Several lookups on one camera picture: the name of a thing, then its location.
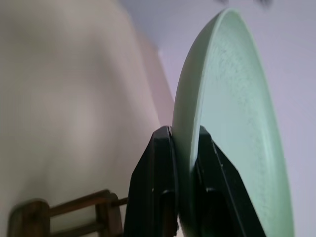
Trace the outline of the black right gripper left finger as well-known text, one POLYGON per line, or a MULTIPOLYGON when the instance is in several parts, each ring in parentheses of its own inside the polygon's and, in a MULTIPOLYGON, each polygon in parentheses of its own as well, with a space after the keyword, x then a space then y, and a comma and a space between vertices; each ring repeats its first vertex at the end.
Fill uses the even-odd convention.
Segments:
POLYGON ((123 237, 175 237, 178 174, 169 126, 153 132, 130 179, 123 237))

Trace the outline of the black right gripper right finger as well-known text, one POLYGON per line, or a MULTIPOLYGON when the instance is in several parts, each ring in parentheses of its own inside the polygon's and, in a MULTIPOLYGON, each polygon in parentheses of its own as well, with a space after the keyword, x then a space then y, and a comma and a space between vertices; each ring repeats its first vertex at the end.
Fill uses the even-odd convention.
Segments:
POLYGON ((200 237, 266 237, 238 170, 203 126, 194 173, 200 237))

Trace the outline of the green plate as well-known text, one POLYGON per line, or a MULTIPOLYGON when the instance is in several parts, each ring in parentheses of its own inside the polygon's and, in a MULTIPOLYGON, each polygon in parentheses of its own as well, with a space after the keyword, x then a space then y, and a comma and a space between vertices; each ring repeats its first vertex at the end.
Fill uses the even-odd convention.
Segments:
POLYGON ((203 126, 236 167, 267 237, 294 237, 281 138, 254 40, 234 9, 219 12, 199 33, 183 65, 172 136, 177 154, 180 220, 193 228, 193 167, 203 126))

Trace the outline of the wooden dish rack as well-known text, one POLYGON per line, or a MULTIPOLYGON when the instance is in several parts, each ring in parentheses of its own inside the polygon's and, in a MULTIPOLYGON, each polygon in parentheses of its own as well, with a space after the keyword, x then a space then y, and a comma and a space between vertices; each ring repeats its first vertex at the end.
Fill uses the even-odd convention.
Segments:
POLYGON ((6 237, 81 237, 93 233, 98 237, 123 237, 120 207, 127 203, 127 197, 119 199, 109 190, 102 190, 56 206, 50 206, 47 201, 35 198, 12 209, 6 237), (92 206, 95 212, 94 221, 51 232, 51 218, 92 206))

